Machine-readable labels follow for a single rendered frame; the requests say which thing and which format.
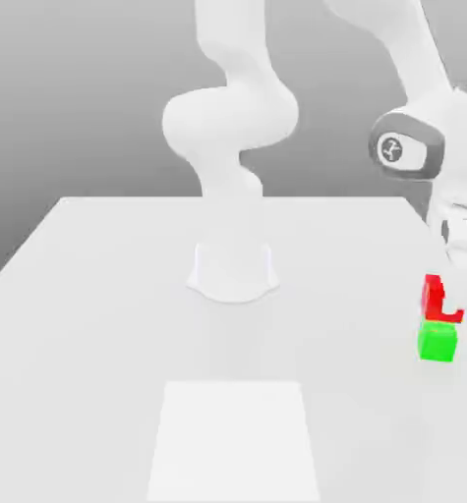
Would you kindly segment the small red cube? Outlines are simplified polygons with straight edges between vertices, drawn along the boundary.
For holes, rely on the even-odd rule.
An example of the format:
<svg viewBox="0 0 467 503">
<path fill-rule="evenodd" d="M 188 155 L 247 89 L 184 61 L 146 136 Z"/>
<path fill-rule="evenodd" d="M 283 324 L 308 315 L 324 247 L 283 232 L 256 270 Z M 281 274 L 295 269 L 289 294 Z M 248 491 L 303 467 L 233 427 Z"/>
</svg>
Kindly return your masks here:
<svg viewBox="0 0 467 503">
<path fill-rule="evenodd" d="M 454 313 L 443 311 L 443 300 L 445 290 L 439 275 L 426 274 L 421 298 L 422 315 L 431 321 L 441 321 L 449 323 L 461 323 L 464 310 L 458 309 Z"/>
</svg>

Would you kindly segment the small green cube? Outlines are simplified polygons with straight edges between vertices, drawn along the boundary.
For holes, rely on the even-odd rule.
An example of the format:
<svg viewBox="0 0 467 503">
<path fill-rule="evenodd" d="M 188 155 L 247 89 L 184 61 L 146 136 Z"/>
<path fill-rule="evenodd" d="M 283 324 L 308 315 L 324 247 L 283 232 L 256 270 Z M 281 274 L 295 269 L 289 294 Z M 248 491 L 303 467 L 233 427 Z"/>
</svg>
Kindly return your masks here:
<svg viewBox="0 0 467 503">
<path fill-rule="evenodd" d="M 422 360 L 451 363 L 457 340 L 453 323 L 423 320 L 418 332 L 418 354 Z"/>
</svg>

